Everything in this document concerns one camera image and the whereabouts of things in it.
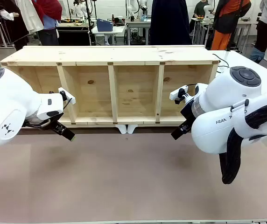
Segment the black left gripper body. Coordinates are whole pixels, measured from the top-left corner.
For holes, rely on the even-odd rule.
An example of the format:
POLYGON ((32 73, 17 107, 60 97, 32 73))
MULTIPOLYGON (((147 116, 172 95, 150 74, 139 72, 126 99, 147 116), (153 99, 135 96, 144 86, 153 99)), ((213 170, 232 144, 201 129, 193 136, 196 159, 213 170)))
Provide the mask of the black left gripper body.
POLYGON ((40 124, 31 124, 29 120, 25 120, 22 127, 31 127, 40 130, 52 130, 56 133, 63 133, 65 131, 65 126, 58 121, 62 116, 63 113, 55 115, 40 124))

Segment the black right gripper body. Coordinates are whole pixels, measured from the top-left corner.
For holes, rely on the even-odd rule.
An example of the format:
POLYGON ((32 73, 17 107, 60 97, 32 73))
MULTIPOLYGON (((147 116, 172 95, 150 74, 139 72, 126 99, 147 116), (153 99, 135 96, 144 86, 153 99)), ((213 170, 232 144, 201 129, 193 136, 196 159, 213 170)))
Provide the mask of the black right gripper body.
POLYGON ((192 112, 192 105, 194 101, 189 101, 185 104, 183 109, 181 110, 181 114, 184 116, 185 121, 181 124, 181 126, 192 127, 193 122, 195 121, 196 117, 192 112))

